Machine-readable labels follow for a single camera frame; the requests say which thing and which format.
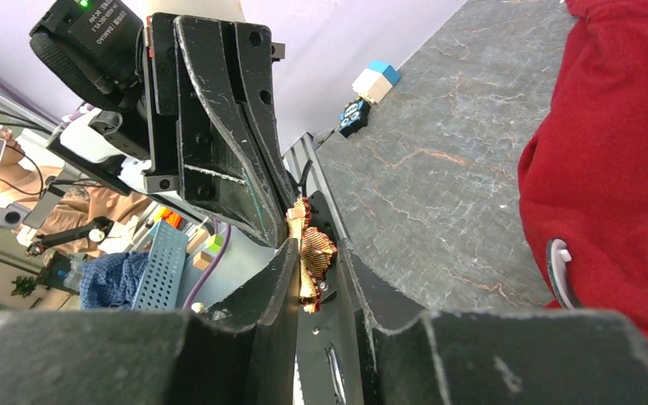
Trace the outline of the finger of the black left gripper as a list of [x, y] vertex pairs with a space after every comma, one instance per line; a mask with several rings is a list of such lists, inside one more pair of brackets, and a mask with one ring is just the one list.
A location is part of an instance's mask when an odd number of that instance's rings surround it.
[[[178, 16], [180, 196], [193, 211], [232, 224], [263, 246], [287, 237], [284, 212], [248, 119], [234, 24]], [[284, 47], [272, 41], [272, 59]]]
[[268, 27], [235, 23], [235, 39], [248, 119], [272, 178], [278, 205], [291, 208], [298, 192], [293, 187], [279, 150], [273, 98], [272, 37]]

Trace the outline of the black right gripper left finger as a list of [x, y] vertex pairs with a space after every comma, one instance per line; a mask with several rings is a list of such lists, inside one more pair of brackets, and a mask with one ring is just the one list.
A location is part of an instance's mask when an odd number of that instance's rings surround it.
[[0, 312], [0, 404], [290, 404], [299, 249], [190, 311]]

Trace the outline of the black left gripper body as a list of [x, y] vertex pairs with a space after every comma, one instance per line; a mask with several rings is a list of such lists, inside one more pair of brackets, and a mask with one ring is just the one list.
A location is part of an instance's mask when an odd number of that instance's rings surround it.
[[178, 154], [177, 121], [180, 113], [178, 91], [178, 40], [172, 13], [156, 13], [148, 18], [147, 45], [143, 60], [144, 101], [148, 108], [148, 128], [153, 169], [172, 176], [181, 190], [181, 160]]

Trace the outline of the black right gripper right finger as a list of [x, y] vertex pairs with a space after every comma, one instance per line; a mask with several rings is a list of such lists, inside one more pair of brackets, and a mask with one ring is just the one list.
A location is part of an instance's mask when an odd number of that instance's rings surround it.
[[339, 244], [349, 404], [648, 404], [648, 342], [611, 311], [429, 310]]

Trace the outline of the orange flower brooch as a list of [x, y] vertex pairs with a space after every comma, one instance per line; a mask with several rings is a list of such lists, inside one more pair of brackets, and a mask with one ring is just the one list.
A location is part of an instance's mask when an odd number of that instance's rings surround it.
[[321, 309], [321, 287], [332, 259], [338, 252], [332, 239], [311, 224], [311, 206], [298, 197], [285, 214], [289, 238], [297, 240], [300, 262], [299, 303], [305, 313]]

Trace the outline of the red garment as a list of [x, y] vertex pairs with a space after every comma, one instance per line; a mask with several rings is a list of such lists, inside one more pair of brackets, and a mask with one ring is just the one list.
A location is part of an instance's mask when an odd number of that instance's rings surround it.
[[648, 1], [569, 1], [550, 111], [518, 164], [524, 235], [543, 278], [564, 240], [583, 308], [648, 339]]

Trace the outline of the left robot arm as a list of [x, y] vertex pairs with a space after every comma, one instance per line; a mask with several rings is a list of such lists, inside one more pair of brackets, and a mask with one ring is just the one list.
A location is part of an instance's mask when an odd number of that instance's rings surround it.
[[285, 46], [237, 1], [57, 1], [35, 55], [97, 109], [92, 128], [146, 159], [142, 191], [277, 247], [297, 192], [284, 168], [273, 64]]

